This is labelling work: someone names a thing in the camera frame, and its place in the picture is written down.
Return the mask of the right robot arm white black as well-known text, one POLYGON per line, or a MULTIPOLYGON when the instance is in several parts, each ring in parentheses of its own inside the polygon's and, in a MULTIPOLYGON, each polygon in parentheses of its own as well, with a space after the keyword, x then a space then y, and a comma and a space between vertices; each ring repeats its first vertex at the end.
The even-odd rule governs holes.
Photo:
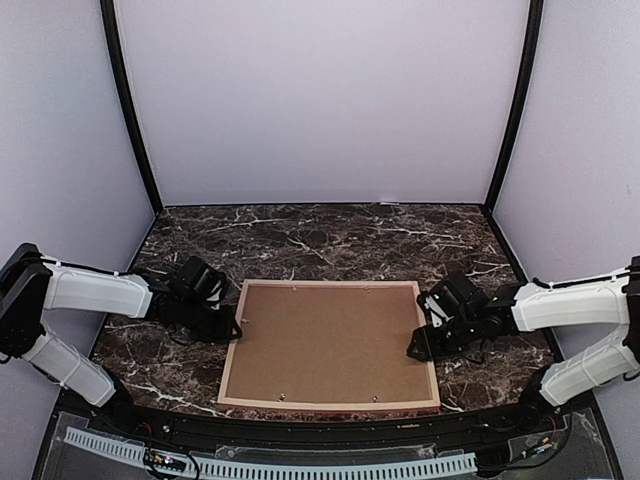
POLYGON ((416 328, 408 357, 435 361, 470 344, 540 330, 598 329, 600 337, 531 377, 510 413, 521 434, 534 432, 549 412, 618 377, 639 375, 639 260, 592 277, 503 285, 488 294, 455 271, 417 295, 426 325, 416 328))

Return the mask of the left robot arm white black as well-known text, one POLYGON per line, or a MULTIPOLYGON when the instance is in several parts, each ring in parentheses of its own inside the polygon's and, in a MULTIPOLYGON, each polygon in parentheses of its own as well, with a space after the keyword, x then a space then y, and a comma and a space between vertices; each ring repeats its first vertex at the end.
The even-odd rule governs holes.
POLYGON ((105 270, 62 261, 23 243, 1 268, 1 357, 29 363, 101 411, 120 436, 141 427, 126 387, 56 331, 75 319, 119 315, 185 330, 196 343, 227 344, 243 332, 225 301, 227 276, 192 256, 169 272, 105 270))

